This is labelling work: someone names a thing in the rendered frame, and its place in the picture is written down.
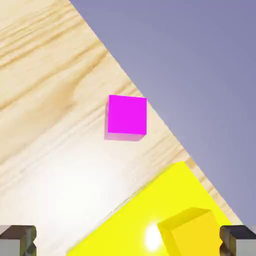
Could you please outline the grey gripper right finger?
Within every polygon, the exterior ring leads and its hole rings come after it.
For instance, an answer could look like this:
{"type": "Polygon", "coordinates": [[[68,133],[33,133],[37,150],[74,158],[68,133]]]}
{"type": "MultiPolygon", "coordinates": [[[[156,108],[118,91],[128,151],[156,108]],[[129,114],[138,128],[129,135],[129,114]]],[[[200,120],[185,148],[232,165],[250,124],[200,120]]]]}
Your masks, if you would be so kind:
{"type": "Polygon", "coordinates": [[[245,225],[222,225],[220,256],[256,256],[256,234],[245,225]]]}

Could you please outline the large yellow box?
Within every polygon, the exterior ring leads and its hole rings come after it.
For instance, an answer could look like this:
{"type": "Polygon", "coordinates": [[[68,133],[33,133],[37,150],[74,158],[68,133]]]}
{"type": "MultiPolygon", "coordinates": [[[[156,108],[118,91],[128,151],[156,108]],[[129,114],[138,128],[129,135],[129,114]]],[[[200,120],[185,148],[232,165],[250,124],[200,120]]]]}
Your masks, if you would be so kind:
{"type": "Polygon", "coordinates": [[[66,256],[169,256],[158,223],[190,208],[211,210],[219,228],[230,224],[188,166],[178,162],[66,256]]]}

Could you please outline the small magenta cube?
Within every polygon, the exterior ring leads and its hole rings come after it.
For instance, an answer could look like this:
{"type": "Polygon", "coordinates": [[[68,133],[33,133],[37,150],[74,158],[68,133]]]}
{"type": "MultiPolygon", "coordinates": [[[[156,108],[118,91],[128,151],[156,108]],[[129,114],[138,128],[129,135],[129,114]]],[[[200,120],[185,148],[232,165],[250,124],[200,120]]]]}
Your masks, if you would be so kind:
{"type": "Polygon", "coordinates": [[[147,134],[145,97],[110,94],[105,108],[104,139],[137,142],[147,134]]]}

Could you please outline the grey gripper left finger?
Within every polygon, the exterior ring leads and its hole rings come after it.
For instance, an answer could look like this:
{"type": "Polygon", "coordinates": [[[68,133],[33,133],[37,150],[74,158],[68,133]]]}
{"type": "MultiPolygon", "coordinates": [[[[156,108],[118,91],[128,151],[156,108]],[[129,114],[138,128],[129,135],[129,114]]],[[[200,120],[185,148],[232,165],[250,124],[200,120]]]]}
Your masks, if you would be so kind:
{"type": "Polygon", "coordinates": [[[37,256],[34,225],[0,225],[0,256],[37,256]]]}

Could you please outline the small yellow cube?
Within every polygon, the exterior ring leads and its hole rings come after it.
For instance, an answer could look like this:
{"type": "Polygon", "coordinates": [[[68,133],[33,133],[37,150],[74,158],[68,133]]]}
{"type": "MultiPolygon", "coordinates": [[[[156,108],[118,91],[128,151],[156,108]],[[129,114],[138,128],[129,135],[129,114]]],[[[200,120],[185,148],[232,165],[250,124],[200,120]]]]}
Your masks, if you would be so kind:
{"type": "Polygon", "coordinates": [[[169,256],[220,256],[220,226],[209,209],[189,208],[157,227],[169,256]]]}

